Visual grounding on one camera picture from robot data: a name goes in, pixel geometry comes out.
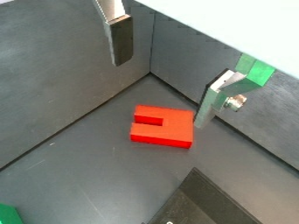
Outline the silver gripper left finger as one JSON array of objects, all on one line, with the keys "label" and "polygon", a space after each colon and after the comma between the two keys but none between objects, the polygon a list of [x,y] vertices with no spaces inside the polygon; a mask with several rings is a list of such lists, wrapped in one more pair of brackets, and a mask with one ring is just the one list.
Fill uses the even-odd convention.
[{"label": "silver gripper left finger", "polygon": [[106,34],[112,64],[118,67],[133,56],[133,19],[122,0],[92,0]]}]

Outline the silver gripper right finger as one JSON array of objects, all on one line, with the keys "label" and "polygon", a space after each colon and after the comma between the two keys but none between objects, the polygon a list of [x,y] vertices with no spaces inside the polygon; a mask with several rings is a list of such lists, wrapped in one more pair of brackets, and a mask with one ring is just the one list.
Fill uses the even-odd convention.
[{"label": "silver gripper right finger", "polygon": [[242,95],[261,88],[270,78],[274,68],[242,53],[234,70],[225,69],[205,86],[193,125],[201,129],[222,109],[237,112],[246,102]]}]

